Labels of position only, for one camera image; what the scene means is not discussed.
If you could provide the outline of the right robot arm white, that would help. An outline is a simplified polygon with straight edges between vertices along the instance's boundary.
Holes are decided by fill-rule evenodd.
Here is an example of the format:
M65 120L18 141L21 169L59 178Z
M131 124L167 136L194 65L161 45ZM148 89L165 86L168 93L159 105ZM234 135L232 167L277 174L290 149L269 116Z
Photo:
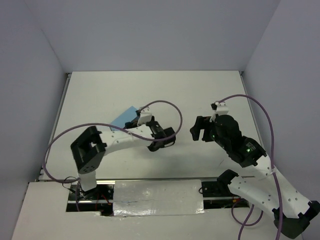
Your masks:
M194 141L216 142L228 157L253 175L248 181L227 169L217 178L223 193L240 196L273 218L274 225L290 239L301 235L320 213L320 204L297 191L276 169L262 146L242 135L238 122L230 115L197 116L190 129Z

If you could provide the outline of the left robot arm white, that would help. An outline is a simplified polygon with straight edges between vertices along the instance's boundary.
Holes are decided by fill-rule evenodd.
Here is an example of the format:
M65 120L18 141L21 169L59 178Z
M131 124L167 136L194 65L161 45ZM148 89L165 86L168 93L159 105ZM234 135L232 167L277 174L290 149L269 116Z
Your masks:
M154 119L141 125L136 121L127 122L124 129L128 132L102 132L96 126L90 126L70 145L85 199L93 198L99 191L96 170L104 156L135 147L147 147L149 151L155 152L176 141L174 129L164 129Z

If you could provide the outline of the blue plastic box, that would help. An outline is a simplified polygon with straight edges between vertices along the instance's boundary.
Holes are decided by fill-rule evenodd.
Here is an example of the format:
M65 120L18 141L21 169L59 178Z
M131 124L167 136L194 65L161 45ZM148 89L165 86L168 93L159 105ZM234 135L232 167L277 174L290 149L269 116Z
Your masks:
M125 123L131 122L137 117L137 110L138 109L134 106L129 107L119 116L117 116L110 124L123 129L125 127Z

